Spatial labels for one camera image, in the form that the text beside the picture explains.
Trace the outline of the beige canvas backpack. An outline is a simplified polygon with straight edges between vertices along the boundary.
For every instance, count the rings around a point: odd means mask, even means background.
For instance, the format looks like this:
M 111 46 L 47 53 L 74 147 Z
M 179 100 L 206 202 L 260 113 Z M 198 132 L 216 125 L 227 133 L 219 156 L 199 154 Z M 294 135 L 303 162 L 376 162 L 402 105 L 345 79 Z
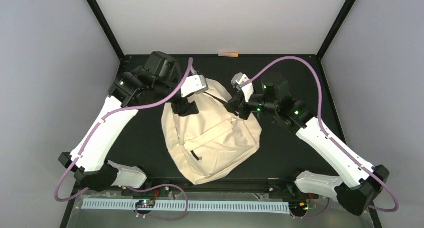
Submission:
M 218 81 L 207 79 L 208 90 L 194 94 L 198 114 L 180 116 L 170 103 L 161 126 L 168 152 L 182 175 L 198 185 L 227 176 L 260 148 L 262 127 L 255 115 L 246 120 L 226 110 L 231 99 Z

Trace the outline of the orange highlighter pen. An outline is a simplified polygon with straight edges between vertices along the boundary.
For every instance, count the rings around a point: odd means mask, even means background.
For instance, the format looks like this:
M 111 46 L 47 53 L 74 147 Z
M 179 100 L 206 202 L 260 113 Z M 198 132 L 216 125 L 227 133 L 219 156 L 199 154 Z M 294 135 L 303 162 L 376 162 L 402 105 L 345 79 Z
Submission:
M 219 52 L 218 53 L 218 56 L 221 56 L 221 57 L 234 57 L 234 58 L 236 58 L 236 57 L 239 57 L 239 54 L 238 53 L 235 53 L 235 52 Z

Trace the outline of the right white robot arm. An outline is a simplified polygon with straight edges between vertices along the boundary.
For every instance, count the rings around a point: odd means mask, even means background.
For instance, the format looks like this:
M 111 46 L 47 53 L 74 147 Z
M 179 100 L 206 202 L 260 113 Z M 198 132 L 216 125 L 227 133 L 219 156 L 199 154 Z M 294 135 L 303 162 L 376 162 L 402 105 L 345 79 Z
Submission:
M 262 94 L 255 93 L 248 80 L 241 72 L 232 78 L 231 84 L 238 92 L 225 105 L 226 109 L 245 120 L 254 113 L 272 115 L 277 124 L 310 145 L 337 172 L 336 176 L 330 176 L 302 171 L 286 181 L 285 192 L 293 198 L 302 193 L 327 196 L 360 216 L 383 190 L 377 179 L 386 182 L 390 175 L 388 168 L 363 159 L 324 122 L 319 122 L 305 102 L 291 96 L 288 81 L 280 74 L 262 78 Z

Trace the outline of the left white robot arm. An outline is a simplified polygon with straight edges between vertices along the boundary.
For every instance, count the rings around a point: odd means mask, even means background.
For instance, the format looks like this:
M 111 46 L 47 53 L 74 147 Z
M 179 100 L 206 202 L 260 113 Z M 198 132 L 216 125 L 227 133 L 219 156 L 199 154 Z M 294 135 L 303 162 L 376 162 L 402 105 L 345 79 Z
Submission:
M 185 72 L 174 57 L 155 51 L 145 65 L 118 75 L 108 90 L 103 108 L 81 143 L 59 161 L 83 186 L 103 191 L 111 186 L 140 188 L 147 180 L 137 166 L 108 159 L 108 153 L 128 122 L 143 109 L 168 104 L 174 114 L 198 114 L 188 97 L 206 87 L 194 71 L 193 59 Z

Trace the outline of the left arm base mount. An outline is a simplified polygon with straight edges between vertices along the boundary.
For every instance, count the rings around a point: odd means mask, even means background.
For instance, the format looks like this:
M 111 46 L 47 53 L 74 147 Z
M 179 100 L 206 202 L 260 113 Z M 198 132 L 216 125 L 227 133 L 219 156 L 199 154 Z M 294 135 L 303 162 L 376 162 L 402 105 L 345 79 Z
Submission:
M 121 195 L 124 197 L 133 197 L 133 198 L 157 198 L 160 196 L 167 196 L 171 191 L 171 186 L 168 185 L 170 180 L 163 179 L 147 179 L 147 181 L 136 190 L 144 190 L 144 192 L 137 192 L 132 189 L 126 188 L 122 189 Z

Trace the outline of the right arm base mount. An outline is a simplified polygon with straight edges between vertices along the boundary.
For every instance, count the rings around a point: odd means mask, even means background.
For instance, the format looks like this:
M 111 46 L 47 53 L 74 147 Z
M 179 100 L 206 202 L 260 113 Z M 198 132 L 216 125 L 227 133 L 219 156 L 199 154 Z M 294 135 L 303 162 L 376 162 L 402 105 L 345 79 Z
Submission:
M 307 199 L 318 199 L 315 193 L 301 192 L 291 179 L 268 179 L 263 187 L 271 198 L 281 198 L 287 201 L 306 201 Z

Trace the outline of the black frame post left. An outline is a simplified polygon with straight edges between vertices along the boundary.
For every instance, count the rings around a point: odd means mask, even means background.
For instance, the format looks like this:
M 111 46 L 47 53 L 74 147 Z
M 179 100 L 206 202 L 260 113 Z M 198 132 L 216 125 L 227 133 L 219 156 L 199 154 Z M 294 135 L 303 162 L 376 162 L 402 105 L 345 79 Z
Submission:
M 97 0 L 86 0 L 86 2 L 88 3 L 89 7 L 91 8 L 94 16 L 96 17 L 99 25 L 101 26 L 105 36 L 107 37 L 110 45 L 112 46 L 115 54 L 117 55 L 118 59 L 121 61 L 124 57 L 125 54 L 121 48 L 121 46 L 119 45 L 118 40 L 116 39 L 99 3 L 97 2 Z

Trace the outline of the black frame post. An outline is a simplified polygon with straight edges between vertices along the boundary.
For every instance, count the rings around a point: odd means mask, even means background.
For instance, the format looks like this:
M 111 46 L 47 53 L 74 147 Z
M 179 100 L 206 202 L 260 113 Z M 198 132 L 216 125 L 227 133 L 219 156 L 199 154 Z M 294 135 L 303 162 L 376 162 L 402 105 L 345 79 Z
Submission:
M 332 42 L 334 41 L 337 33 L 341 29 L 345 19 L 349 15 L 349 13 L 350 13 L 351 9 L 353 8 L 356 1 L 357 0 L 345 0 L 344 1 L 339 13 L 336 16 L 336 19 L 334 20 L 329 32 L 327 33 L 320 49 L 318 50 L 318 52 L 316 54 L 317 59 L 319 61 L 323 60 L 326 52 L 330 48 Z
M 118 59 L 121 61 L 124 57 L 125 54 L 121 48 L 121 46 L 119 45 L 118 40 L 116 39 L 99 3 L 97 2 L 97 0 L 86 0 L 86 2 L 88 3 L 89 7 L 91 8 L 94 16 L 96 17 L 99 25 L 101 26 L 105 36 L 107 37 L 110 45 L 112 46 L 115 54 L 117 55 Z

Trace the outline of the black frame post right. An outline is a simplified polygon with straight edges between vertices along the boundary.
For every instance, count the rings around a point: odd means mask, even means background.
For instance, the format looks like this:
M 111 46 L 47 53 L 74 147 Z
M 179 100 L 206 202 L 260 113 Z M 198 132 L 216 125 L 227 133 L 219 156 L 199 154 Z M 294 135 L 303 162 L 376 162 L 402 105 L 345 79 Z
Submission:
M 326 52 L 330 48 L 332 42 L 334 41 L 337 33 L 341 29 L 345 19 L 349 15 L 349 13 L 350 13 L 351 9 L 353 8 L 356 1 L 357 0 L 345 0 L 344 1 L 339 13 L 336 16 L 336 19 L 334 20 L 329 32 L 327 33 L 320 49 L 318 50 L 318 52 L 316 54 L 317 59 L 319 61 L 323 60 Z

